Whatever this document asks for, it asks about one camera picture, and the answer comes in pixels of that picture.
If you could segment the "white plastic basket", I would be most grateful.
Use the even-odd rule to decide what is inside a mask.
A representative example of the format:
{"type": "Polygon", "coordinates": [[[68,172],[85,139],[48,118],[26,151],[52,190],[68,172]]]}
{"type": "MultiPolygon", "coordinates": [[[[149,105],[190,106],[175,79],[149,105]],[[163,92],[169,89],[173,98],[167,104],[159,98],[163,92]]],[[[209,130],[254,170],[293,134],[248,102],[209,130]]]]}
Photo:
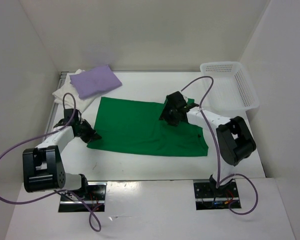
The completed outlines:
{"type": "Polygon", "coordinates": [[[203,63],[200,72],[214,79],[207,99],[215,110],[248,111],[260,106],[250,75],[240,62],[203,63]]]}

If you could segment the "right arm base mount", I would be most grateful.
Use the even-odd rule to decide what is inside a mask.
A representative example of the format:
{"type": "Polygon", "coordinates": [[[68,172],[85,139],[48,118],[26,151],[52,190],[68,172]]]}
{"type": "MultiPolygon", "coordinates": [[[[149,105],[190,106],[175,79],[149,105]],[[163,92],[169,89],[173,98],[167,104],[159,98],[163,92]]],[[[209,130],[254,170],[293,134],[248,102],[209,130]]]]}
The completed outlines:
{"type": "Polygon", "coordinates": [[[214,190],[208,179],[193,181],[196,210],[223,210],[229,205],[241,209],[240,197],[235,180],[214,190]]]}

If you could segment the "green t shirt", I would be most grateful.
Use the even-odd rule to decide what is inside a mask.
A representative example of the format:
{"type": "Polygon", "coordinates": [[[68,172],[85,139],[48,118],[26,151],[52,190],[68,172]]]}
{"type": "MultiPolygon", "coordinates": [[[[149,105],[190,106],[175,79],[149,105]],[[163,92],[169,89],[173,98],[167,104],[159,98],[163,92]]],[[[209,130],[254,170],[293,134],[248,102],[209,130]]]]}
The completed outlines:
{"type": "Polygon", "coordinates": [[[101,139],[89,149],[163,157],[206,157],[203,129],[180,122],[169,125],[159,117],[164,104],[102,97],[94,129],[101,139]]]}

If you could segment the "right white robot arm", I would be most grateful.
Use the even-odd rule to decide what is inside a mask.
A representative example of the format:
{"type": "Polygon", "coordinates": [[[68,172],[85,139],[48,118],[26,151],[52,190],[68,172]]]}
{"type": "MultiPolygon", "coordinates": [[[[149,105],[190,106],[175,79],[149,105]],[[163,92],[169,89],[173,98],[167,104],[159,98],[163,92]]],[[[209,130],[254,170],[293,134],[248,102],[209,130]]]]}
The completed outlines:
{"type": "Polygon", "coordinates": [[[166,96],[159,119],[174,127],[187,123],[210,131],[216,147],[217,170],[209,178],[209,191],[215,197],[227,191],[227,185],[236,175],[234,168],[257,148],[242,117],[230,118],[204,110],[197,103],[188,103],[179,91],[166,96]]]}

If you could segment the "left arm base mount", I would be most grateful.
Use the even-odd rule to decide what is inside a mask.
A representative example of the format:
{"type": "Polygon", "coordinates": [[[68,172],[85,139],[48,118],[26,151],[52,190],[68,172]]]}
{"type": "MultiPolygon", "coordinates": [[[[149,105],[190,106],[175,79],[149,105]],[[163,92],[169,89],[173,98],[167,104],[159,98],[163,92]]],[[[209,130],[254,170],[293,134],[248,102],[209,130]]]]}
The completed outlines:
{"type": "MultiPolygon", "coordinates": [[[[72,192],[78,195],[93,212],[104,212],[106,190],[106,182],[89,181],[85,190],[77,189],[72,192]]],[[[58,212],[83,213],[88,210],[73,194],[66,192],[60,197],[58,212]]]]}

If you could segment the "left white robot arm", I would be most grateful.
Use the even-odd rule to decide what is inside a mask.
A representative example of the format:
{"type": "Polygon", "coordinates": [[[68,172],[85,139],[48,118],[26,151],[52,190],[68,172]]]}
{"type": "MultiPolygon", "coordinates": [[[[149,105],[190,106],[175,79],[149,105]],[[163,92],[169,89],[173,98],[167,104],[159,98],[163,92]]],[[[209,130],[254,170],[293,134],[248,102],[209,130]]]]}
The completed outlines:
{"type": "Polygon", "coordinates": [[[89,144],[102,137],[82,118],[79,110],[63,110],[64,118],[53,128],[53,132],[35,148],[23,151],[23,181],[28,193],[47,190],[66,190],[79,200],[90,194],[88,180],[84,174],[65,171],[61,153],[74,138],[89,144]]]}

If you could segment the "purple t shirt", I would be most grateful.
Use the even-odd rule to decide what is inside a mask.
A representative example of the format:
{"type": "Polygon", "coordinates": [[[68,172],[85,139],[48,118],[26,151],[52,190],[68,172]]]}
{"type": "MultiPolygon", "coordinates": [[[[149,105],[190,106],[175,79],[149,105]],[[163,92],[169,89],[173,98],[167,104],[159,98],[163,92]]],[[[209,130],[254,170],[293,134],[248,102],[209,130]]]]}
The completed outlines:
{"type": "Polygon", "coordinates": [[[122,86],[122,82],[108,65],[73,74],[70,76],[70,83],[82,100],[110,92],[122,86]]]}

